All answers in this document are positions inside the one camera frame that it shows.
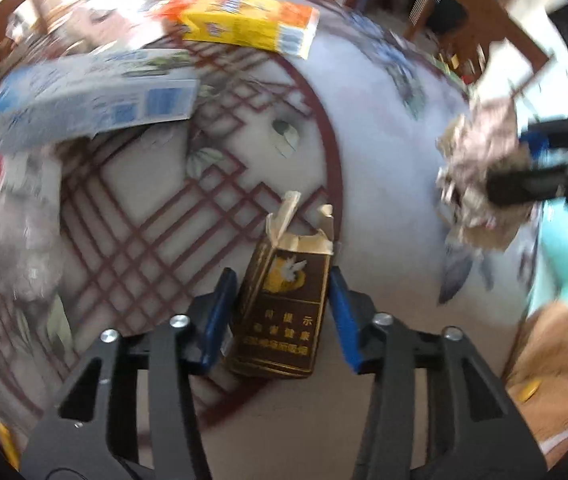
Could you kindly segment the person right hand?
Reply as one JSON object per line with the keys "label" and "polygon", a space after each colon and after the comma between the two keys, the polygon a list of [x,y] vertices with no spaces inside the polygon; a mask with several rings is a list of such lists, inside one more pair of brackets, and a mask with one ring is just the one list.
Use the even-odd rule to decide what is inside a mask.
{"label": "person right hand", "polygon": [[553,301],[534,314],[506,386],[554,465],[568,451],[568,304]]}

